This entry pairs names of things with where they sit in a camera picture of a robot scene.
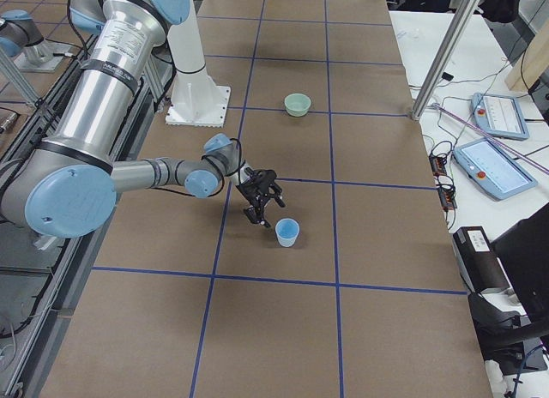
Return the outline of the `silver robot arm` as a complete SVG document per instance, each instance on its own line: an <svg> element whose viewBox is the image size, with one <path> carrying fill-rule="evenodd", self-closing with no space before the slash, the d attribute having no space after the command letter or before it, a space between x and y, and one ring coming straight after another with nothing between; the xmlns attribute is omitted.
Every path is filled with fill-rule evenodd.
<svg viewBox="0 0 549 398"><path fill-rule="evenodd" d="M207 198L232 181L248 202L244 215L266 226L268 202L281 199L272 170L255 170L239 142L218 134L198 161L158 158L116 162L110 152L152 51L168 45L175 72L172 110L219 111L226 88L205 70L192 0L68 0L74 24L97 36L81 77L53 134L26 158L1 166L1 216L37 233L79 238L111 216L119 193L183 186Z"/></svg>

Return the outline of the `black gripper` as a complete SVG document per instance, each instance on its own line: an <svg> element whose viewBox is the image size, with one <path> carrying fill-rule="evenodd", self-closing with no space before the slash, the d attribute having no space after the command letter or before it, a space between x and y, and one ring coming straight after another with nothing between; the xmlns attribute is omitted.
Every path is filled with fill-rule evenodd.
<svg viewBox="0 0 549 398"><path fill-rule="evenodd" d="M275 182L276 172L245 168L244 174L248 178L238 186L238 190L251 205L243 210L244 215L253 225L271 227L271 224L264 218L263 212L258 209L264 209L270 199L274 199L281 208L286 206L282 199L282 189Z"/></svg>

